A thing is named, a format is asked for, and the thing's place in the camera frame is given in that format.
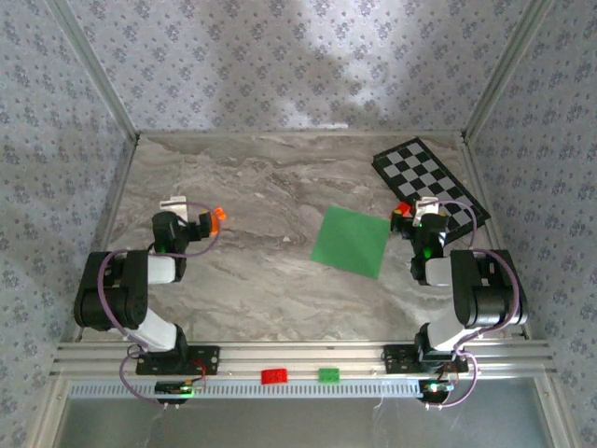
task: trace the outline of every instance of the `checkerboard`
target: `checkerboard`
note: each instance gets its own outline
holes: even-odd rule
[[[414,205],[423,196],[433,196],[440,201],[460,201],[471,206],[477,217],[478,227],[490,217],[419,138],[374,156],[372,165],[402,202]],[[473,231],[473,220],[463,207],[449,203],[442,205],[439,210],[451,217],[446,244]]]

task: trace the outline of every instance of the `green square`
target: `green square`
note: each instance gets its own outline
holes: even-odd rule
[[[340,383],[340,369],[320,369],[319,382],[326,385],[338,385]]]
[[[389,234],[387,219],[332,206],[327,209],[311,260],[378,278]]]

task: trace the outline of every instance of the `gray marble table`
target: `gray marble table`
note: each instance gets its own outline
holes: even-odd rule
[[[451,290],[421,287],[411,278],[409,242],[390,238],[378,280],[310,261],[330,205],[389,216],[396,196],[370,163],[408,139],[142,138],[110,248],[147,247],[151,216],[171,196],[221,206],[229,218],[214,250],[190,259],[181,283],[149,288],[150,306],[191,341],[410,340],[422,323],[450,309]],[[466,185],[454,141],[423,140]],[[478,245],[484,238],[480,232]],[[202,247],[195,243],[188,251]],[[105,337],[86,330],[83,339]]]

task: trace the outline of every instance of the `floral wallpaper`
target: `floral wallpaper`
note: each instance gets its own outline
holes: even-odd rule
[[[527,0],[70,0],[143,130],[463,129]]]
[[[597,446],[597,4],[556,2],[475,142],[587,446]]]
[[[26,425],[125,151],[41,0],[0,6],[0,446]]]

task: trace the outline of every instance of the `red object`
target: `red object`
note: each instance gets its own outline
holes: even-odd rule
[[[400,210],[400,212],[402,212],[402,216],[407,217],[410,214],[410,205],[407,203],[400,203],[400,205],[396,207],[396,210]]]
[[[267,371],[261,371],[261,383],[263,385],[288,383],[288,371],[286,369],[269,369]]]

